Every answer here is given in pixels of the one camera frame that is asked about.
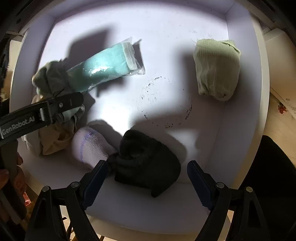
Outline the light green sock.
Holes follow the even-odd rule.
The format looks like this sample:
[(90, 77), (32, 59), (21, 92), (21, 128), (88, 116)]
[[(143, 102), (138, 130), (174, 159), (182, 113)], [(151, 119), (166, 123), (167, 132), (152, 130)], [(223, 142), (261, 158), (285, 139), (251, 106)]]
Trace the light green sock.
[(240, 56), (233, 40), (198, 40), (193, 59), (199, 94), (228, 101), (238, 84)]

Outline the grey green cloth bundle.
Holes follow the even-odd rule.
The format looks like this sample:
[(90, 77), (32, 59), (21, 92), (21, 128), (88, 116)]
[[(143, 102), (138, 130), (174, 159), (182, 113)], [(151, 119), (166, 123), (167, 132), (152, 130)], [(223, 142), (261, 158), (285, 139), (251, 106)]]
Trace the grey green cloth bundle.
[[(70, 77), (61, 61), (48, 62), (32, 77), (32, 85), (36, 87), (36, 99), (45, 100), (74, 93), (70, 86)], [(85, 106), (67, 110), (58, 114), (57, 122), (69, 132), (76, 132), (76, 123), (85, 112)]]

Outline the beige cloth bundle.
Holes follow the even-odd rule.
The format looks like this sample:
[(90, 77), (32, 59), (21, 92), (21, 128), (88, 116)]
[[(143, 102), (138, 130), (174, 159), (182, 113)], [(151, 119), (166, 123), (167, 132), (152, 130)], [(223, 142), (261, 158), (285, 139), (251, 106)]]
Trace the beige cloth bundle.
[(58, 115), (58, 120), (49, 126), (22, 136), (27, 149), (39, 156), (50, 155), (69, 146), (76, 131), (77, 111), (68, 110)]

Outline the black sock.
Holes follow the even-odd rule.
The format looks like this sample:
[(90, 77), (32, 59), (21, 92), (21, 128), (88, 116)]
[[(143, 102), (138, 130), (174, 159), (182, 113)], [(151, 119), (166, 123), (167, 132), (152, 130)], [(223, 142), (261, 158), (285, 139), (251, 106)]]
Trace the black sock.
[(166, 145), (137, 130), (124, 134), (119, 151), (107, 162), (116, 182), (149, 190), (154, 198), (170, 188), (181, 173), (180, 161)]

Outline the white sock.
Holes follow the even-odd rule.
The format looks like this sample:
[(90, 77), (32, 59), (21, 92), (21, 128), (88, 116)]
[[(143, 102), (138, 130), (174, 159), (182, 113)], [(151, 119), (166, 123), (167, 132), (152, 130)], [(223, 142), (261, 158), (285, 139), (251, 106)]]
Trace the white sock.
[(106, 161), (116, 153), (102, 134), (95, 129), (85, 126), (80, 128), (71, 142), (71, 155), (83, 168), (93, 169), (100, 160)]

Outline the teal socks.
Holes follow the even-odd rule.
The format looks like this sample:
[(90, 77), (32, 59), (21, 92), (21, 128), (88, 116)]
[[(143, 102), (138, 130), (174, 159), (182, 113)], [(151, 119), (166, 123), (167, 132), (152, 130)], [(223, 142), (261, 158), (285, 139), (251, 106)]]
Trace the teal socks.
[(132, 38), (106, 48), (67, 71), (70, 86), (75, 92), (86, 92), (96, 85), (115, 80), (123, 76), (143, 75), (135, 55)]

